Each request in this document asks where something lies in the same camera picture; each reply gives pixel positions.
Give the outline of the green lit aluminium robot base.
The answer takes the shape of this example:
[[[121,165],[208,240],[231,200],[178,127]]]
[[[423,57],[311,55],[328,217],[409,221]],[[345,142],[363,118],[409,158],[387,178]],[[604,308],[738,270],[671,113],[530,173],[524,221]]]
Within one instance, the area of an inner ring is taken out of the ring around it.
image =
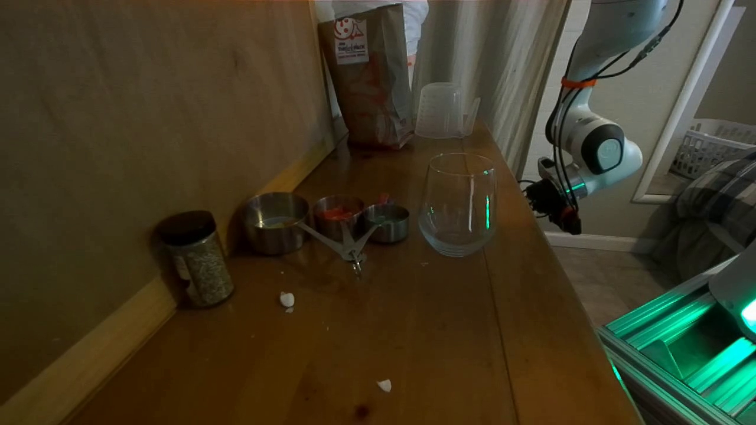
[[[598,336],[642,425],[756,425],[756,245]]]

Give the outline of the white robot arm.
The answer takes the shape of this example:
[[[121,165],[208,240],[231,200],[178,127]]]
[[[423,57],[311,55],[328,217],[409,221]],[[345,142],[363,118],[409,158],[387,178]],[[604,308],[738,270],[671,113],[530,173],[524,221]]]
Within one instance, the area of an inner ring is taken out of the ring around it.
[[[590,109],[590,94],[601,81],[636,69],[665,38],[681,9],[669,9],[669,0],[590,0],[545,121],[551,155],[537,162],[538,180],[524,188],[531,211],[563,231],[580,231],[580,198],[641,169],[642,149],[616,121]]]

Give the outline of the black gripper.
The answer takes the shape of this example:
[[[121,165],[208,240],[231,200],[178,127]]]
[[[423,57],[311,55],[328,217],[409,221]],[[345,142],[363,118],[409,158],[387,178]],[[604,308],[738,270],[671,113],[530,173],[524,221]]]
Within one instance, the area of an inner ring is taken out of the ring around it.
[[[530,205],[544,213],[553,224],[567,233],[580,231],[578,208],[569,205],[557,186],[547,180],[538,180],[524,188]]]

